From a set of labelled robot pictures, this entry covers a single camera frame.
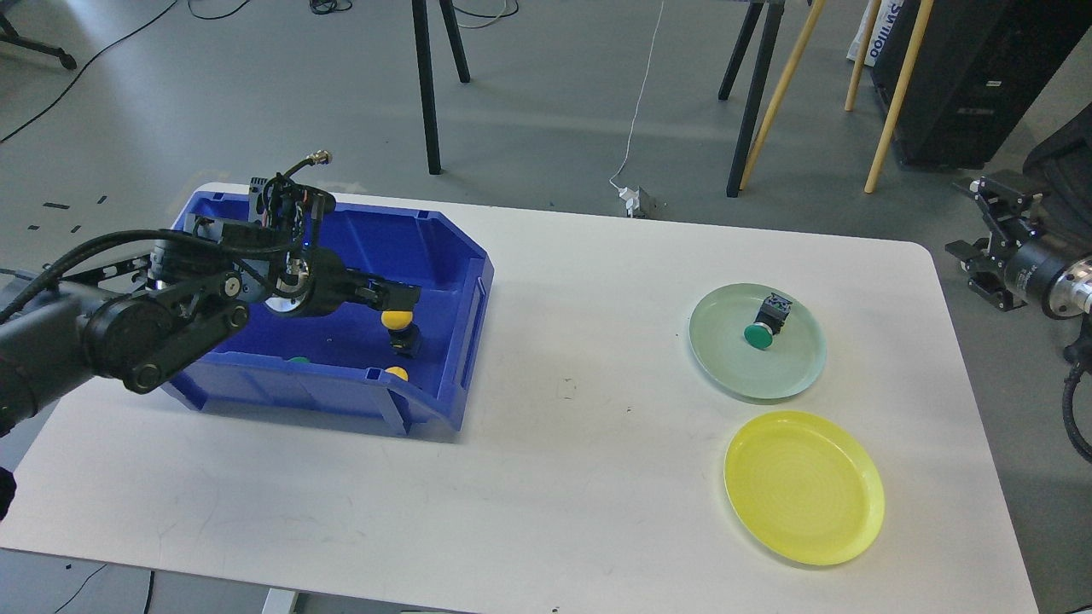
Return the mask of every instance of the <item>power plug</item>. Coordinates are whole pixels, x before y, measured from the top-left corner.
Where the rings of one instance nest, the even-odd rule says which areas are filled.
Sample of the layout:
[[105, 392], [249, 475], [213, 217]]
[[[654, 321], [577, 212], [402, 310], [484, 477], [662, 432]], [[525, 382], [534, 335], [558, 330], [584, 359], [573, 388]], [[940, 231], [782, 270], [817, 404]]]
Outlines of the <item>power plug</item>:
[[626, 216], [627, 217], [655, 217], [658, 213], [661, 206], [666, 206], [666, 204], [661, 204], [655, 197], [644, 191], [644, 188], [640, 186], [637, 190], [632, 188], [618, 188], [618, 198], [620, 198], [626, 204]]

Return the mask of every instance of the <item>green button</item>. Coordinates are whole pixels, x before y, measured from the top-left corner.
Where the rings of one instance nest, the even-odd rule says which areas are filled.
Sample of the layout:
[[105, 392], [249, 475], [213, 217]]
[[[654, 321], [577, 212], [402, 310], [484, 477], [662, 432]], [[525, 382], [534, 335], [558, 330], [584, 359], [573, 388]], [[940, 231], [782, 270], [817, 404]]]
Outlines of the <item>green button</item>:
[[773, 333], [770, 329], [756, 322], [744, 329], [744, 339], [750, 343], [751, 347], [765, 350], [773, 343]]

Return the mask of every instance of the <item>concrete floor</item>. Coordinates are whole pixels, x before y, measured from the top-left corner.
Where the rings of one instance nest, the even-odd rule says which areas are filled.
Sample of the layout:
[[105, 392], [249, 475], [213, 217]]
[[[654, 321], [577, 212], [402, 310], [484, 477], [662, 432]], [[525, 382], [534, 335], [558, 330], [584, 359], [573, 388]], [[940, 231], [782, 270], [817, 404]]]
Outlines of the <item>concrete floor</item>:
[[[8, 0], [0, 8], [24, 35], [62, 44], [82, 67], [168, 3]], [[491, 12], [499, 2], [456, 4]], [[218, 14], [236, 0], [193, 5]], [[943, 245], [985, 227], [973, 203], [949, 188], [958, 175], [902, 172], [889, 160], [878, 192], [862, 192], [882, 125], [864, 87], [857, 110], [842, 111], [845, 49], [863, 5], [827, 8], [748, 190], [727, 200], [746, 78], [726, 103], [715, 94], [745, 7], [666, 2], [618, 181], [666, 202], [670, 220], [929, 249], [1040, 610], [1068, 612], [1092, 602], [1092, 467], [1070, 448], [1059, 416], [1067, 371], [1059, 352], [1077, 322], [1032, 309], [1000, 314], [964, 288]], [[429, 176], [408, 3], [358, 1], [348, 12], [314, 16], [301, 1], [252, 2], [205, 22], [181, 2], [100, 57], [55, 109], [0, 145], [0, 265], [38, 269], [79, 240], [166, 225], [199, 185], [247, 182], [320, 147], [334, 163], [306, 180], [330, 190], [621, 215], [607, 178], [622, 158], [658, 10], [655, 0], [525, 0], [512, 19], [463, 31], [474, 76], [463, 85], [434, 9], [444, 173]], [[805, 15], [803, 0], [790, 0], [767, 98]], [[48, 105], [72, 76], [51, 58], [0, 47], [0, 133]], [[1092, 36], [986, 170], [1019, 168], [1034, 144], [1089, 103], [1089, 92]], [[1089, 399], [1078, 393], [1078, 421], [1092, 432]], [[0, 441], [0, 464], [17, 464], [44, 420]], [[51, 612], [97, 566], [0, 553], [0, 612]], [[108, 566], [64, 612], [139, 612], [146, 588], [147, 571]], [[262, 587], [161, 574], [152, 612], [257, 613], [264, 594]], [[400, 610], [320, 595], [301, 605], [308, 614]]]

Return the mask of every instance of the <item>blue storage bin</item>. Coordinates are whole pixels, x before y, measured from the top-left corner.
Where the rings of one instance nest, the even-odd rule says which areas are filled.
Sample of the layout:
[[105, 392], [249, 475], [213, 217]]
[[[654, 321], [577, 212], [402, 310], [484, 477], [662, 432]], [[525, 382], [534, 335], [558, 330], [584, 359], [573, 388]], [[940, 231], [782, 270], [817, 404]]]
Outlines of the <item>blue storage bin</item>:
[[[247, 220], [249, 208], [245, 194], [198, 191], [175, 228], [189, 213]], [[422, 287], [414, 358], [391, 350], [379, 312], [363, 305], [283, 318], [256, 304], [242, 331], [163, 388], [193, 410], [227, 401], [378, 417], [395, 434], [432, 418], [458, 430], [492, 284], [485, 250], [435, 211], [343, 203], [324, 217], [321, 241], [347, 267]], [[383, 370], [391, 366], [410, 381]]]

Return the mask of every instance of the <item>white power cable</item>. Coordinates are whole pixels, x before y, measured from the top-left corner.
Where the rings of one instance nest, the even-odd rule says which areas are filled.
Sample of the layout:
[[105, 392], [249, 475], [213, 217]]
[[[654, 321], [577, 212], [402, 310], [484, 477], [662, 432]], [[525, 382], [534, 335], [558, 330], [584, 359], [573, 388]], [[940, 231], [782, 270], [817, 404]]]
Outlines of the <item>white power cable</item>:
[[626, 138], [626, 155], [622, 157], [621, 165], [618, 170], [610, 176], [608, 181], [614, 186], [616, 190], [621, 192], [622, 188], [615, 184], [615, 177], [621, 175], [622, 168], [626, 168], [626, 163], [629, 162], [629, 145], [633, 141], [633, 127], [637, 126], [637, 114], [641, 110], [641, 98], [644, 96], [644, 84], [649, 82], [649, 71], [652, 70], [652, 50], [656, 48], [656, 34], [660, 32], [660, 20], [664, 16], [664, 2], [666, 0], [661, 0], [660, 2], [660, 15], [656, 16], [656, 27], [652, 31], [652, 44], [649, 45], [649, 62], [644, 67], [644, 80], [641, 81], [641, 93], [637, 95], [637, 107], [633, 109], [633, 120], [629, 122], [629, 137]]
[[508, 0], [505, 0], [505, 4], [500, 8], [500, 12], [497, 13], [497, 16], [495, 16], [491, 20], [485, 22], [484, 24], [480, 24], [480, 25], [466, 25], [466, 24], [462, 24], [462, 23], [456, 23], [456, 25], [459, 25], [459, 27], [462, 27], [462, 28], [465, 28], [465, 29], [480, 29], [483, 27], [488, 27], [488, 26], [490, 26], [490, 25], [499, 22], [501, 19], [508, 16], [508, 15], [505, 14], [507, 12], [508, 12]]

